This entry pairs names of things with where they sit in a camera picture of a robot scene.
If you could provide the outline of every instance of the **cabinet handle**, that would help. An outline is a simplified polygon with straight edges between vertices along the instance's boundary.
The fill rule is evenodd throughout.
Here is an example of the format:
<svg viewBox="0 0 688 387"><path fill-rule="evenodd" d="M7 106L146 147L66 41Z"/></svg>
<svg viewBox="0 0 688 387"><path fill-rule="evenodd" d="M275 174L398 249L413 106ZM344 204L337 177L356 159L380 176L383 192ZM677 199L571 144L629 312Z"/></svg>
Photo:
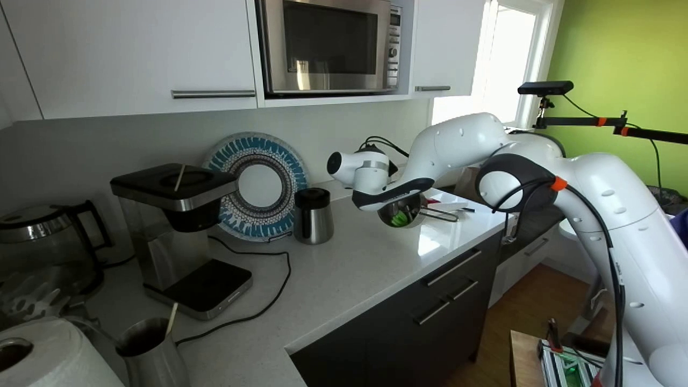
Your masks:
<svg viewBox="0 0 688 387"><path fill-rule="evenodd" d="M244 99L256 89L172 89L172 99Z"/></svg>
<svg viewBox="0 0 688 387"><path fill-rule="evenodd" d="M444 280L447 274L452 274L454 271L462 268L465 264L468 264L470 259L475 259L482 254L482 249L470 249L470 256L467 256L462 261L450 266L447 271L439 272L437 277L428 280L425 286L435 286L437 281Z"/></svg>
<svg viewBox="0 0 688 387"><path fill-rule="evenodd" d="M414 324L424 326L428 324L437 313L441 313L442 310L447 310L452 303L442 301L439 306L435 306L429 313L425 313L424 318L419 318Z"/></svg>
<svg viewBox="0 0 688 387"><path fill-rule="evenodd" d="M414 86L418 91L441 91L452 89L452 86Z"/></svg>
<svg viewBox="0 0 688 387"><path fill-rule="evenodd" d="M525 256L533 256L533 254L536 254L538 249L542 249L548 240L551 240L548 235L540 239L540 243L538 243L533 249L526 249Z"/></svg>
<svg viewBox="0 0 688 387"><path fill-rule="evenodd" d="M467 292L470 292L480 281L472 280L467 287L457 290L452 301L457 301L461 297L465 297Z"/></svg>

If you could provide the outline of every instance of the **microwave control panel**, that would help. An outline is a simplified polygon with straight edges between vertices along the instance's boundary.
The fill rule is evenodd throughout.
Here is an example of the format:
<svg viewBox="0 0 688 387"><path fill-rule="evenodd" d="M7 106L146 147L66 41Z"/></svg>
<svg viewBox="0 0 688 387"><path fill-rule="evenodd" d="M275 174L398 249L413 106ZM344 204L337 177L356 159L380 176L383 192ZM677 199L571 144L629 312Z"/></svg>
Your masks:
<svg viewBox="0 0 688 387"><path fill-rule="evenodd" d="M401 9L390 9L390 44L386 44L386 87L396 87L400 78L400 47L401 47Z"/></svg>

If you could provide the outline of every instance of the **coffee machine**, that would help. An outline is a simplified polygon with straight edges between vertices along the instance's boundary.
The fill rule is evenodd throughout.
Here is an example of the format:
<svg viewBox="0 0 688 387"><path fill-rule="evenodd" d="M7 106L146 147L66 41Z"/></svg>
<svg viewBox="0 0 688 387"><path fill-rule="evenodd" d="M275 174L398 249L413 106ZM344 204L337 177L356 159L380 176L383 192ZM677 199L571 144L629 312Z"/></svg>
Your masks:
<svg viewBox="0 0 688 387"><path fill-rule="evenodd" d="M251 281L251 272L208 257L207 230L220 224L222 197L236 177L197 164L166 163L109 180L150 297L213 318Z"/></svg>

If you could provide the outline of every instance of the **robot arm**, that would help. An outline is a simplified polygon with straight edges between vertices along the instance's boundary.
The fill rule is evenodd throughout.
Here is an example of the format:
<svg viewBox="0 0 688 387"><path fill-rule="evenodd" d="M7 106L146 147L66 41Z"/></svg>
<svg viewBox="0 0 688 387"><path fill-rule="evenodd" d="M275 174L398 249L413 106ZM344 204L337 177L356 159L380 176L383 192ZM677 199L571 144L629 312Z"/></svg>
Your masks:
<svg viewBox="0 0 688 387"><path fill-rule="evenodd" d="M508 135L490 114L421 130L396 182L370 156L336 153L329 160L329 172L355 189L352 201L363 211L414 195L478 160L478 192L494 211L558 205L606 287L621 295L619 310L625 310L612 344L627 344L621 357L619 349L609 352L601 384L684 384L688 252L644 182L624 160L611 154L566 159L552 140Z"/></svg>

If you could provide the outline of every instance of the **window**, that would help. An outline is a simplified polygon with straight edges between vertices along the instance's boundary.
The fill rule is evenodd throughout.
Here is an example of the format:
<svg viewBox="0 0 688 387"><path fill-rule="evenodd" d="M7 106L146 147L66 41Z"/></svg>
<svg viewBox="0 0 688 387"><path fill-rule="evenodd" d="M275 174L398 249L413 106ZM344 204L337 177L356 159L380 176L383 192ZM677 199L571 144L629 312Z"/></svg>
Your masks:
<svg viewBox="0 0 688 387"><path fill-rule="evenodd" d="M433 123L461 114L492 111L508 127L528 127L538 101L515 87L545 78L563 0L487 0L470 96L433 101Z"/></svg>

